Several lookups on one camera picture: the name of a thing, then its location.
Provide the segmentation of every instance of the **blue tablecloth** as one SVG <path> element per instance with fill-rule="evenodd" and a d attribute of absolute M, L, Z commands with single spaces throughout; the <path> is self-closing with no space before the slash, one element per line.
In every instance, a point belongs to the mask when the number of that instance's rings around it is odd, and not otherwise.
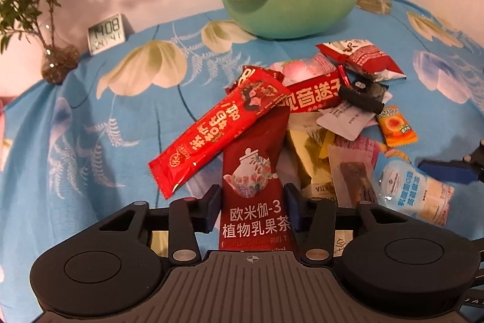
<path fill-rule="evenodd" d="M 415 5 L 396 0 L 390 16 L 355 8 L 324 35 L 295 41 L 255 39 L 226 20 L 216 10 L 146 29 L 84 59 L 61 87 L 40 82 L 6 107 L 0 310 L 7 323 L 40 313 L 28 274 L 45 250 L 135 200 L 169 204 L 147 162 L 225 96 L 244 64 L 310 58 L 321 42 L 368 39 L 407 75 L 390 82 L 390 104 L 419 136 L 403 147 L 412 161 L 461 158 L 483 137 L 484 50 Z M 365 134 L 381 141 L 377 126 Z M 200 197 L 221 182 L 220 168 L 217 158 L 173 199 Z M 484 185 L 458 186 L 447 228 L 483 237 L 483 207 Z M 204 253 L 217 247 L 218 231 L 198 239 Z"/>

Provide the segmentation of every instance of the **teapot lid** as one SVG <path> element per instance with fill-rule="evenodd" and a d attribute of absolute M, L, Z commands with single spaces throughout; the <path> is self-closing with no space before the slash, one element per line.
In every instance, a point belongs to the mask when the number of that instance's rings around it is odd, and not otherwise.
<path fill-rule="evenodd" d="M 247 148 L 245 150 L 245 155 L 241 158 L 239 158 L 240 161 L 243 161 L 244 159 L 247 159 L 249 156 L 257 155 L 259 150 L 251 151 L 250 148 Z"/>

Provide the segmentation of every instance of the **tablecloth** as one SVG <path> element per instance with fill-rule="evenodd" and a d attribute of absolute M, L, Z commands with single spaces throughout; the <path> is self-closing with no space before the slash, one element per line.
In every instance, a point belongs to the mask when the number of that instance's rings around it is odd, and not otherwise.
<path fill-rule="evenodd" d="M 484 133 L 484 50 L 405 0 L 388 16 L 355 8 L 324 34 L 292 41 L 255 38 L 224 10 L 160 24 L 85 56 L 62 86 L 40 82 L 6 106 L 0 317 L 28 323 L 41 312 L 28 274 L 48 248 L 135 200 L 164 207 L 221 182 L 217 157 L 165 200 L 147 163 L 224 97 L 244 64 L 310 58 L 315 44 L 351 38 L 376 44 L 407 76 L 390 82 L 390 104 L 419 136 L 402 147 L 412 161 L 475 149 Z M 377 126 L 364 133 L 381 141 Z M 458 185 L 446 227 L 483 237 L 483 208 L 484 185 Z M 218 229 L 198 241 L 202 253 L 216 249 Z"/>

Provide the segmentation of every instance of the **bowl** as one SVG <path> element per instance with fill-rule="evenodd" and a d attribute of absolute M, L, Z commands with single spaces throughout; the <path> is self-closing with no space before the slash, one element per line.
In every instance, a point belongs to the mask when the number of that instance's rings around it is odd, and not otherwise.
<path fill-rule="evenodd" d="M 268 39 L 320 33 L 345 18 L 357 0 L 222 0 L 244 30 Z"/>

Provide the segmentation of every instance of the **blue and white package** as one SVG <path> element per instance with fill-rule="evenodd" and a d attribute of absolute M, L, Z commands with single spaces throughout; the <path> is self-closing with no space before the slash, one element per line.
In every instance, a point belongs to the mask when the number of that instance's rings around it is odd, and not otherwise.
<path fill-rule="evenodd" d="M 454 187 L 437 181 L 409 162 L 379 154 L 374 168 L 378 203 L 405 215 L 444 226 Z"/>

